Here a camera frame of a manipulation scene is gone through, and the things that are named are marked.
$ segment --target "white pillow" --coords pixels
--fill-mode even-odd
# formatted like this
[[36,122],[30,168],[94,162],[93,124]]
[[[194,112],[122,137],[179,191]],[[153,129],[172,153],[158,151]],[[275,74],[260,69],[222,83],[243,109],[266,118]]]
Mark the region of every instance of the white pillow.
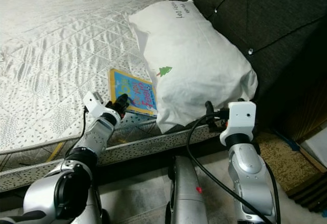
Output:
[[242,53],[201,15],[193,1],[158,2],[129,16],[156,87],[157,124],[166,132],[238,98],[258,81]]

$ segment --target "bed frame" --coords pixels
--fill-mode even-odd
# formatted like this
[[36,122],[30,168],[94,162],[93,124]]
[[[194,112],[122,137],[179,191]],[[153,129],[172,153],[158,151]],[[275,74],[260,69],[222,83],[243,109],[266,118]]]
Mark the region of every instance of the bed frame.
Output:
[[318,78],[327,77],[327,0],[194,3],[256,71],[259,129],[271,125]]

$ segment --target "colorful book cover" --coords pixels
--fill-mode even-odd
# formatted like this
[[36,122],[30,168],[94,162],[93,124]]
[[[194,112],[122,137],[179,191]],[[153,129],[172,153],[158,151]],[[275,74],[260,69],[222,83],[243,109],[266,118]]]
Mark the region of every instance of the colorful book cover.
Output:
[[130,104],[127,112],[156,116],[155,91],[151,82],[117,69],[111,69],[108,76],[112,101],[125,93],[128,95]]

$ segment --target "white robot part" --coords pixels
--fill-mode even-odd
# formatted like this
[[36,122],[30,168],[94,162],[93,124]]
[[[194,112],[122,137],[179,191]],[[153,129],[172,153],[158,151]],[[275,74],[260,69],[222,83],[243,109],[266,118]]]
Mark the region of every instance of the white robot part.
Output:
[[241,133],[253,139],[252,130],[255,123],[255,109],[253,102],[232,102],[228,104],[229,120],[225,131],[220,134],[220,142],[226,146],[225,139],[233,134]]
[[90,114],[92,114],[94,117],[100,117],[104,113],[109,113],[113,115],[116,119],[115,128],[117,128],[120,124],[121,118],[119,114],[110,108],[106,108],[102,103],[102,99],[99,94],[96,94],[95,96],[92,92],[88,91],[85,97],[83,98],[83,102],[85,106],[87,107]]

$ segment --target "floor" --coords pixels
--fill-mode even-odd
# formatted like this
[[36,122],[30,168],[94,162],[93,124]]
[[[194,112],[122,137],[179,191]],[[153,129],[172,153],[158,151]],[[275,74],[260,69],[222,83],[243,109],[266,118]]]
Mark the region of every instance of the floor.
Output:
[[270,165],[284,191],[289,191],[319,173],[300,151],[293,151],[278,136],[261,132],[255,140],[261,157]]
[[[200,158],[209,171],[223,183],[232,186],[227,172],[228,154],[219,152]],[[233,200],[196,168],[203,190],[209,223],[236,223]],[[323,224],[327,219],[288,199],[279,187],[282,224]],[[103,208],[109,212],[112,223],[155,224],[165,223],[165,208],[169,201],[170,180],[167,168],[151,171],[136,177],[100,187]],[[22,214],[22,209],[0,212],[0,217]]]

